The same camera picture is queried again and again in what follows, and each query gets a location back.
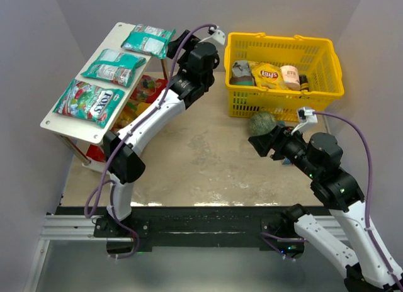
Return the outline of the teal Fox's candy bag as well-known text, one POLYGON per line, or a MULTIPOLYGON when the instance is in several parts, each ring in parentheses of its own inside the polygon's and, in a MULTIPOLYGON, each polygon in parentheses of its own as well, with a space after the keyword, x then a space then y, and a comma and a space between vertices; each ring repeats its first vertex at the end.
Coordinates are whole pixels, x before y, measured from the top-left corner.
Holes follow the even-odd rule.
POLYGON ((73 79, 53 109, 54 113, 86 120, 104 128, 125 92, 73 79))

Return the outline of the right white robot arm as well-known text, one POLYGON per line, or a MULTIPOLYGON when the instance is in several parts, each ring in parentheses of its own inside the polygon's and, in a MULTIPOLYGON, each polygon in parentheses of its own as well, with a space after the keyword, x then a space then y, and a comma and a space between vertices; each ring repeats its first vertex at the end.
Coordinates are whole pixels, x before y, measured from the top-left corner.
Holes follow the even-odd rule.
POLYGON ((400 291, 402 268, 390 255, 373 222, 356 179, 341 168, 343 150, 333 135, 315 133, 305 142, 300 132, 277 125, 249 137, 261 157, 289 159, 311 179, 310 188, 339 223, 349 244, 327 231, 302 205, 284 212, 294 232, 312 244, 340 273, 348 291, 400 291))

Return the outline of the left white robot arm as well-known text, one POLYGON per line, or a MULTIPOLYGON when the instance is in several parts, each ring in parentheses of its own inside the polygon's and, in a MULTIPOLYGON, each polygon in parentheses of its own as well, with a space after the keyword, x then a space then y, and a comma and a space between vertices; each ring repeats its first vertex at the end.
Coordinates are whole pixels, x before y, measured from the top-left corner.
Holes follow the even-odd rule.
POLYGON ((134 182, 144 173, 140 156, 149 141, 171 120, 200 99, 214 83, 213 71, 220 59, 216 44, 224 45, 225 33, 210 27, 209 36, 199 39, 185 31, 168 46, 167 56, 179 64, 165 90, 131 124, 103 138, 110 174, 109 215, 122 221, 132 213, 130 206, 134 182))

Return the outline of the red fruit candy bag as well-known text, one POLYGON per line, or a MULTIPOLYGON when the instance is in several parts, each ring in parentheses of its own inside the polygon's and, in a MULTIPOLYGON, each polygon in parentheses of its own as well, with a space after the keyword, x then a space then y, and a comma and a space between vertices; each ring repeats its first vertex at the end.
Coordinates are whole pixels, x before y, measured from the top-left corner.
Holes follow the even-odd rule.
POLYGON ((167 85, 167 80, 143 75, 134 89, 131 99, 143 103, 153 103, 167 85))

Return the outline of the red candy bag with barcode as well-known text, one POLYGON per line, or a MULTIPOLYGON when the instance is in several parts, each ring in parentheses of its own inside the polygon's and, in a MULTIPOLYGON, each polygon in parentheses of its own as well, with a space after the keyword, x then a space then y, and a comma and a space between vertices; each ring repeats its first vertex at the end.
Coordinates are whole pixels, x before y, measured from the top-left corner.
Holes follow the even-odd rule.
POLYGON ((105 162, 105 154, 102 148, 96 145, 90 145, 88 147, 86 156, 97 162, 105 162))

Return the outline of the teal mint candy bag front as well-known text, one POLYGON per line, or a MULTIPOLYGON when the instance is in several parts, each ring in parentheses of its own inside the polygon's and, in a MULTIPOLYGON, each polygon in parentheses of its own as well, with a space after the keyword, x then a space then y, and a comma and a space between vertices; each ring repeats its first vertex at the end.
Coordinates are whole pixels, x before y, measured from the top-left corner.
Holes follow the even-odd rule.
POLYGON ((81 75, 85 78, 111 82, 129 87, 136 70, 144 65, 146 59, 112 49, 104 49, 96 60, 81 75))

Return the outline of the teal mint candy bag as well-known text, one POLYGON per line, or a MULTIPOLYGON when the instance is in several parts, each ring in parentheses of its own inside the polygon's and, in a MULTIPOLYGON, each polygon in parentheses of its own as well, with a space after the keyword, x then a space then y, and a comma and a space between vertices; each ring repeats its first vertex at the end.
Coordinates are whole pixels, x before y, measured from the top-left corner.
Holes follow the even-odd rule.
POLYGON ((136 70, 144 65, 146 59, 112 49, 104 49, 96 60, 81 75, 85 78, 111 82, 129 87, 136 70))
POLYGON ((121 48, 165 59, 167 46, 176 30, 164 30, 149 25, 137 24, 122 42, 121 48))

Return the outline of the orange gummy candy bag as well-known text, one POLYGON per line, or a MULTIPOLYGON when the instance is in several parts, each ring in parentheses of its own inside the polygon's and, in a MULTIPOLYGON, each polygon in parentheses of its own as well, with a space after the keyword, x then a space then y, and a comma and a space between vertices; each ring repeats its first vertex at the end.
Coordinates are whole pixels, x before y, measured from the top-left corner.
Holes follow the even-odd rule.
POLYGON ((140 116, 149 106, 150 103, 129 99, 125 107, 122 109, 122 112, 116 119, 116 122, 112 126, 111 131, 117 132, 120 129, 131 124, 131 122, 133 122, 138 116, 140 116))

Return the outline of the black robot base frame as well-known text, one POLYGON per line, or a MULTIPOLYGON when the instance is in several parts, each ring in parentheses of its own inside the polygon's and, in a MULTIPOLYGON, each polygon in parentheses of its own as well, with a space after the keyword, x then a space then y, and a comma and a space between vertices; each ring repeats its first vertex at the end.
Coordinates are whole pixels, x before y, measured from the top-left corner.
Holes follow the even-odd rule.
POLYGON ((298 257, 304 246, 283 214, 287 206, 134 206, 122 225, 106 208, 92 218, 81 207, 60 206, 45 218, 41 238, 48 241, 104 241, 114 259, 155 247, 230 247, 270 250, 298 257))

